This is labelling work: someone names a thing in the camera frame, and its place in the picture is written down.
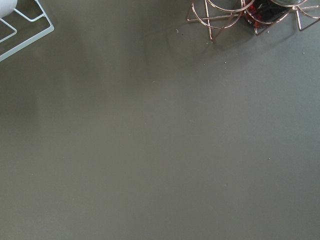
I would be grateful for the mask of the white plastic cup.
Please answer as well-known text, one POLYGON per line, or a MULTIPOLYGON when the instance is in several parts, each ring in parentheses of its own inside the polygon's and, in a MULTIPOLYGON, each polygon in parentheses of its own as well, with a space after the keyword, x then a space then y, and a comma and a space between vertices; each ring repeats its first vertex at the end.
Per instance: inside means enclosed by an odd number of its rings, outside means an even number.
POLYGON ((16 8, 17 0, 0 0, 0 18, 10 15, 16 8))

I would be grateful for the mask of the tea bottle lower left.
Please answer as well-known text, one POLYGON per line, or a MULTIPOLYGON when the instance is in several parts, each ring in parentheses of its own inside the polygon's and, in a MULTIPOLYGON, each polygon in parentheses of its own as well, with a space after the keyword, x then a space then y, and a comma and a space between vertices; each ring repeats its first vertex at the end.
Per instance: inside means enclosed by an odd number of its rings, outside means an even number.
POLYGON ((245 11, 245 19, 257 29, 280 22, 291 11, 271 0, 255 0, 245 11))

